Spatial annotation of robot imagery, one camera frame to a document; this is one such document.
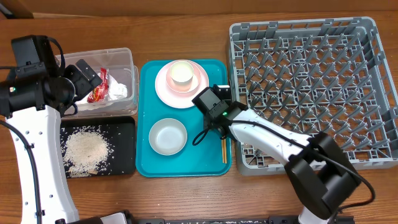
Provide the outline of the wooden chopstick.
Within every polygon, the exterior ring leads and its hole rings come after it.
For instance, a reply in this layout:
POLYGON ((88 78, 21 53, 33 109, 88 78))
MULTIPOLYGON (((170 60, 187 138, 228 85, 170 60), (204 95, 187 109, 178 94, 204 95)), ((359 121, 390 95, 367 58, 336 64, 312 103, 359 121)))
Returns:
POLYGON ((223 163, 227 164, 227 152, 226 152, 226 139, 222 140, 222 156, 223 156, 223 163))
POLYGON ((221 140, 221 155, 222 155, 222 163, 226 163, 226 144, 225 139, 221 140))

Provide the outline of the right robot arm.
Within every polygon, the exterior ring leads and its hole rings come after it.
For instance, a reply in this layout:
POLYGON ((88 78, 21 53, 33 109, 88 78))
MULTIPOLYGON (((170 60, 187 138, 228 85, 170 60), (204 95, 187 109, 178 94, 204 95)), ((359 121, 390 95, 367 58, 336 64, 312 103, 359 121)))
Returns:
POLYGON ((227 86, 206 87, 193 104, 202 112, 206 128, 194 140, 199 144, 209 130, 221 138, 246 143, 283 165, 303 204, 299 223, 331 223, 340 205, 361 179, 336 141, 320 132, 313 137, 278 126, 247 105, 227 102, 227 86))

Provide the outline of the red snack wrapper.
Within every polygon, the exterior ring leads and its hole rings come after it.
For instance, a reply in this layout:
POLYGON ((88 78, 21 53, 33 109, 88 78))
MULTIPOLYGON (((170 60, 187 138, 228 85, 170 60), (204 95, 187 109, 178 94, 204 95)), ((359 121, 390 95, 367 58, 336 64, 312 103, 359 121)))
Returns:
POLYGON ((101 68, 99 74, 102 82, 98 85, 87 98, 88 103, 102 102, 106 100, 109 91, 109 70, 101 68))

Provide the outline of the grey bowl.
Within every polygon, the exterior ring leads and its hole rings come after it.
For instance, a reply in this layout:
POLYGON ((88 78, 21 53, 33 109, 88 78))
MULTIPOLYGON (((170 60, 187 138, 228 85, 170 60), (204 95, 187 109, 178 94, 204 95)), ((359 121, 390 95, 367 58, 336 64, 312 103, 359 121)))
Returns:
POLYGON ((186 145, 187 138, 185 126, 173 118, 159 120, 149 131, 151 148, 163 156, 171 156, 180 152, 186 145))

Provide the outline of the white napkin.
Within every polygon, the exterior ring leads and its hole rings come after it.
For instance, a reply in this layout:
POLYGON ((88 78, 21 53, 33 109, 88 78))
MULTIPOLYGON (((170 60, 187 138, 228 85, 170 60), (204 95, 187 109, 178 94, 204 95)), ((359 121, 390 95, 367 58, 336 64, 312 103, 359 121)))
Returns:
MULTIPOLYGON (((114 79, 114 77, 109 75, 109 91, 105 101, 121 100, 126 97, 127 97, 127 86, 122 83, 118 83, 114 79)), ((88 103, 87 98, 88 95, 85 96, 82 100, 77 101, 77 104, 82 105, 88 103)))

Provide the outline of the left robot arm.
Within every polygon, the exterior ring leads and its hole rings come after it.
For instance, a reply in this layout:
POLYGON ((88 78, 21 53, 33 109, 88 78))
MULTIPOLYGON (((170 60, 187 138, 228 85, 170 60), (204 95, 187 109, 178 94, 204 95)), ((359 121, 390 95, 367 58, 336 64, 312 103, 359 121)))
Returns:
POLYGON ((1 125, 11 132, 22 193, 22 223, 75 223, 60 148, 64 112, 101 83, 83 60, 63 68, 17 67, 1 83, 1 125))

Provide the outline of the white rice pile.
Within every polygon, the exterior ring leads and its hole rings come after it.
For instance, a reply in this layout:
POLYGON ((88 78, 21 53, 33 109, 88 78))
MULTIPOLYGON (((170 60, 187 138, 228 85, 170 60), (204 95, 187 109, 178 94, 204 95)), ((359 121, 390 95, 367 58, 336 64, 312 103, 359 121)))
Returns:
POLYGON ((113 158, 114 146, 101 126, 61 129, 61 151, 69 178, 89 177, 106 172, 113 158))

